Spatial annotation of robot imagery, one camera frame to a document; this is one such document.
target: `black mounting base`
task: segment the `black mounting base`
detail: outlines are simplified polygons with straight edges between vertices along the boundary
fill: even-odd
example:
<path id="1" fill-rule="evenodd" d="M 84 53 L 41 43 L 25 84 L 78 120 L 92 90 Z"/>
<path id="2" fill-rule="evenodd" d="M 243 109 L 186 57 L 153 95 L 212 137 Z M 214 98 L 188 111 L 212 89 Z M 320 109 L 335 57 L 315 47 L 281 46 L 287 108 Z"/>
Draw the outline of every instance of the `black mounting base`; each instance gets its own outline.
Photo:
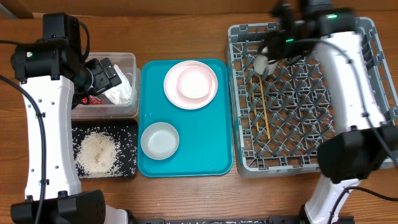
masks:
<path id="1" fill-rule="evenodd" d="M 11 205 L 11 218 L 16 224 L 34 223 L 39 201 L 28 196 L 25 202 Z M 58 198 L 43 203 L 41 224 L 97 224 L 105 221 L 105 199 L 100 190 L 68 196 L 59 192 Z"/>
<path id="2" fill-rule="evenodd" d="M 224 220 L 163 220 L 141 219 L 136 224 L 309 224 L 300 216 L 273 216 L 269 218 L 234 218 Z M 355 224 L 354 217 L 341 217 L 334 224 Z"/>

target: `wooden table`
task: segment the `wooden table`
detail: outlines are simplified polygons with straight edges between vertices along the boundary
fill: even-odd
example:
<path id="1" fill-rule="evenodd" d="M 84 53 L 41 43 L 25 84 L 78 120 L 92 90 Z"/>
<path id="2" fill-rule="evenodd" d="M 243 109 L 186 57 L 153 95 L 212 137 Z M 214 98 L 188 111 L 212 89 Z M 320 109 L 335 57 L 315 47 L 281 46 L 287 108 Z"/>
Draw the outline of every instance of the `wooden table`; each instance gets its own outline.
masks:
<path id="1" fill-rule="evenodd" d="M 376 24 L 389 70 L 398 86 L 398 16 L 394 11 L 362 12 Z M 228 27 L 271 21 L 267 14 L 84 18 L 92 52 L 132 52 L 142 68 L 151 60 L 219 58 L 225 61 Z M 0 39 L 33 42 L 41 20 L 0 21 Z M 0 45 L 0 73 L 14 78 L 14 46 Z M 10 223 L 10 205 L 22 202 L 28 174 L 27 121 L 22 95 L 0 83 L 0 223 Z M 101 189 L 107 204 L 137 218 L 265 218 L 296 215 L 312 195 L 319 174 L 244 179 L 236 166 L 221 177 L 82 180 L 84 191 Z M 398 171 L 373 172 L 361 186 L 398 197 Z M 341 214 L 357 223 L 397 223 L 398 203 L 354 192 Z"/>

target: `plastic bin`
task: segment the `plastic bin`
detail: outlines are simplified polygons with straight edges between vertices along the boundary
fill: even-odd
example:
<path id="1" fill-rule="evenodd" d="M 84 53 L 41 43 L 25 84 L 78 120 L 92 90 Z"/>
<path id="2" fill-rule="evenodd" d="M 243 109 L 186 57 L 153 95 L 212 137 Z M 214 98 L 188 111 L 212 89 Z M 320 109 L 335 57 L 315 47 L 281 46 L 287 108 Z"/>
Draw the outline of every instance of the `plastic bin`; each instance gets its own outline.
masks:
<path id="1" fill-rule="evenodd" d="M 138 114 L 140 74 L 137 68 L 136 57 L 132 53 L 90 53 L 87 61 L 97 58 L 109 58 L 113 64 L 119 66 L 132 86 L 132 96 L 129 103 L 114 105 L 103 94 L 97 96 L 104 105 L 78 105 L 72 110 L 72 119 L 98 118 L 133 118 Z"/>
<path id="2" fill-rule="evenodd" d="M 376 27 L 367 17 L 357 18 L 356 24 L 357 32 L 363 38 L 363 57 L 376 103 L 387 123 L 395 124 L 398 119 L 398 96 Z M 226 56 L 233 106 L 236 167 L 243 177 L 275 177 L 319 171 L 318 146 L 334 136 L 333 116 L 329 114 L 333 99 L 327 88 L 314 79 L 323 79 L 316 52 L 290 67 L 285 66 L 288 64 L 286 61 L 280 62 L 269 81 L 260 82 L 259 75 L 252 69 L 258 46 L 262 44 L 266 32 L 277 26 L 275 22 L 241 24 L 233 25 L 228 30 Z M 264 86 L 271 139 L 266 136 L 260 85 Z M 297 93 L 308 94 L 310 100 L 299 102 Z M 308 110 L 313 115 L 307 116 Z M 381 165 L 381 169 L 391 167 L 390 158 Z"/>

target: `white bowl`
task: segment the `white bowl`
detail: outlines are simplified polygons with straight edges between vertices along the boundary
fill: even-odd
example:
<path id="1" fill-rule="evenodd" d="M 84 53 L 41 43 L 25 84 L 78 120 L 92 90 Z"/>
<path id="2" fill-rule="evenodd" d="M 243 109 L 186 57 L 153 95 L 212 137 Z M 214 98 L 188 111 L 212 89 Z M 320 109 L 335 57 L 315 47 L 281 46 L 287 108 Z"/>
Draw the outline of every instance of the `white bowl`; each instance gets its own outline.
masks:
<path id="1" fill-rule="evenodd" d="M 205 68 L 191 66 L 178 76 L 177 87 L 184 96 L 199 99 L 209 93 L 211 83 L 211 75 Z"/>
<path id="2" fill-rule="evenodd" d="M 180 137 L 177 130 L 168 123 L 151 124 L 141 136 L 141 148 L 151 159 L 167 159 L 178 148 Z"/>

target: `clear plastic container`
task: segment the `clear plastic container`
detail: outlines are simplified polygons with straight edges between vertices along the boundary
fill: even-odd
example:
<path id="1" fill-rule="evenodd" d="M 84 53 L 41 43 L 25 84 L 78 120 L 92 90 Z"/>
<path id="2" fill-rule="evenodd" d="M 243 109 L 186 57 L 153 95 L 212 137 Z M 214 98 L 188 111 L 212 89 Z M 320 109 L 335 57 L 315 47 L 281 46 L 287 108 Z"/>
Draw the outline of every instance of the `clear plastic container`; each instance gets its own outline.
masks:
<path id="1" fill-rule="evenodd" d="M 140 74 L 136 65 L 136 56 L 132 53 L 90 53 L 87 61 L 97 58 L 109 58 L 112 64 L 119 66 L 132 86 L 132 96 L 129 103 L 114 105 L 103 94 L 97 96 L 104 105 L 78 105 L 72 110 L 72 119 L 98 119 L 98 118 L 133 118 L 138 114 Z"/>

